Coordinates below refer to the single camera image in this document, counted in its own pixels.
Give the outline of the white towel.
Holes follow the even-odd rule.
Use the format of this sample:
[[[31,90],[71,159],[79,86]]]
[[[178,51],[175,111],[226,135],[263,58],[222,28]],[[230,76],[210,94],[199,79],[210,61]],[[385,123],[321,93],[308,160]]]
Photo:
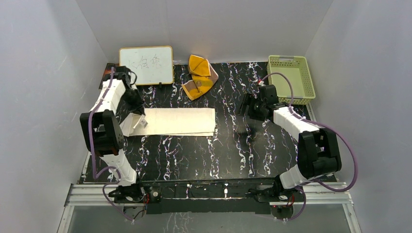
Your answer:
[[[120,124],[125,136],[212,136],[213,108],[146,108],[144,115],[130,113]]]

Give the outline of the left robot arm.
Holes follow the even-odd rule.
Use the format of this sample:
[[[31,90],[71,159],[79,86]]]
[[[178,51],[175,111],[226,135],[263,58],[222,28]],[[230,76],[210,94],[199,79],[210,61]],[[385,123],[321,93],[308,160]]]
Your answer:
[[[126,195],[133,202],[143,200],[145,189],[137,183],[137,173],[128,162],[123,147],[129,134],[116,118],[120,100],[129,107],[129,118],[145,116],[144,99],[135,82],[137,75],[126,66],[112,67],[102,79],[99,97],[89,112],[80,115],[86,147],[91,153],[92,176],[97,179],[104,170],[97,171],[96,158],[107,164],[120,186],[129,186]]]

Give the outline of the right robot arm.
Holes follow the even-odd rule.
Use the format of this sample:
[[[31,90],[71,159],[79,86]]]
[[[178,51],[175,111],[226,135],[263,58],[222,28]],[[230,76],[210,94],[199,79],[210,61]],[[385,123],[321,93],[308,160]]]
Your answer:
[[[297,141],[297,165],[277,175],[271,188],[278,200],[286,201],[299,185],[341,170],[336,134],[306,122],[287,103],[280,102],[273,85],[259,87],[258,97],[245,94],[236,114],[270,120]]]

